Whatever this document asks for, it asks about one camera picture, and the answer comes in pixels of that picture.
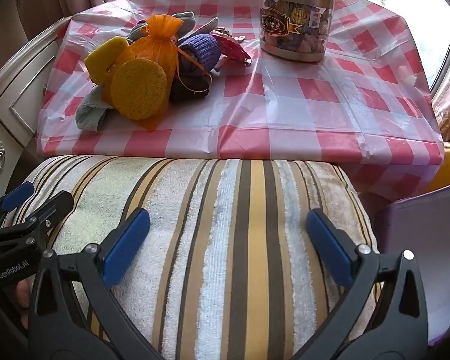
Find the checkered tablecloth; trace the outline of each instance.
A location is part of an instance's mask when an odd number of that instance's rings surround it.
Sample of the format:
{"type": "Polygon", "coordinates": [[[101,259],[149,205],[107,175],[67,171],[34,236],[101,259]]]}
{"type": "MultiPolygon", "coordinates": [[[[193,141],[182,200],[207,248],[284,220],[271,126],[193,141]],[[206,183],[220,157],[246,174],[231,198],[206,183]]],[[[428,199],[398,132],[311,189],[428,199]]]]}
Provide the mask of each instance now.
{"type": "Polygon", "coordinates": [[[75,15],[64,34],[39,115],[45,155],[282,158],[339,163],[356,188],[389,199],[419,193],[443,159],[443,141],[419,54],[405,21],[366,0],[336,0],[320,63],[259,46],[260,0],[118,0],[75,15]],[[87,54],[126,36],[151,13],[218,16],[245,35],[253,63],[227,60],[201,101],[171,107],[150,133],[112,112],[99,133],[75,125],[93,83],[87,54]]]}

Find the sponge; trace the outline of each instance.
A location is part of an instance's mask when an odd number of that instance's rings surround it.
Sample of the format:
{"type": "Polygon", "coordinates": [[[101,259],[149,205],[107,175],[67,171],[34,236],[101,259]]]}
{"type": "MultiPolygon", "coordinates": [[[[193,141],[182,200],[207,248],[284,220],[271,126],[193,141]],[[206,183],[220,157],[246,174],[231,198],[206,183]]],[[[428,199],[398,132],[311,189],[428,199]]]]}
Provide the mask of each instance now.
{"type": "Polygon", "coordinates": [[[131,59],[112,77],[110,93],[115,109],[132,120],[154,115],[167,100],[167,75],[150,59],[131,59]]]}
{"type": "Polygon", "coordinates": [[[127,47],[127,38],[115,36],[92,51],[84,61],[91,81],[97,85],[105,85],[110,67],[127,47]]]}

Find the striped cushion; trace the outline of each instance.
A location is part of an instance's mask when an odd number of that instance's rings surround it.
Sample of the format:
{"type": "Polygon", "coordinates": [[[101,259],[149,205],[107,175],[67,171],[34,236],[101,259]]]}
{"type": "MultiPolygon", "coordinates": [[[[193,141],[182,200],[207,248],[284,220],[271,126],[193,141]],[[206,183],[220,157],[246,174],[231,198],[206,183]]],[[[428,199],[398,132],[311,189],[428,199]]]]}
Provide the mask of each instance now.
{"type": "MultiPolygon", "coordinates": [[[[354,242],[376,250],[348,177],[328,163],[81,155],[51,158],[28,179],[35,194],[8,223],[60,190],[73,194],[73,212],[50,236],[59,254],[101,242],[137,206],[149,211],[150,233],[113,293],[170,360],[283,360],[313,335],[342,289],[306,235],[309,209],[322,207],[354,242]]],[[[91,330],[107,339],[75,288],[91,330]]]]}

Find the glass jar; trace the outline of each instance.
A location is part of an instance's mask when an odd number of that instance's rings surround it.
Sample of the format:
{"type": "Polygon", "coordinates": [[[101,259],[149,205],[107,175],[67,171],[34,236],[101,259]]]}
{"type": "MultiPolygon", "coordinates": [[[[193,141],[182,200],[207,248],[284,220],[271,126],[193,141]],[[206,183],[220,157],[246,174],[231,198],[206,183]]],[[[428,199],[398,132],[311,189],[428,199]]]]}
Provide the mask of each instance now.
{"type": "Polygon", "coordinates": [[[285,59],[320,61],[335,0],[262,0],[260,47],[285,59]]]}

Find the silver bolt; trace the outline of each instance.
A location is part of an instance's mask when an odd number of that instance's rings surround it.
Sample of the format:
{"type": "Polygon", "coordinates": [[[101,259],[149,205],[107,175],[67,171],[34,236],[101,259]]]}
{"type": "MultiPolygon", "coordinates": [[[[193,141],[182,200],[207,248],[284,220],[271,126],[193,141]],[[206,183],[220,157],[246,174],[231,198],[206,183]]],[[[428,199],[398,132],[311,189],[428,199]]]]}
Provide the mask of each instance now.
{"type": "Polygon", "coordinates": [[[46,259],[49,259],[50,257],[53,256],[53,250],[51,250],[51,249],[45,249],[45,251],[43,252],[43,256],[44,256],[46,259]]]}
{"type": "Polygon", "coordinates": [[[370,254],[372,252],[372,249],[370,249],[370,246],[368,246],[367,244],[360,244],[358,246],[358,251],[361,254],[370,254]]]}
{"type": "Polygon", "coordinates": [[[413,252],[411,250],[404,250],[403,251],[403,256],[407,259],[407,260],[413,260],[414,255],[413,252]]]}
{"type": "Polygon", "coordinates": [[[98,249],[97,244],[88,244],[87,246],[85,246],[85,251],[90,254],[95,253],[97,249],[98,249]]]}

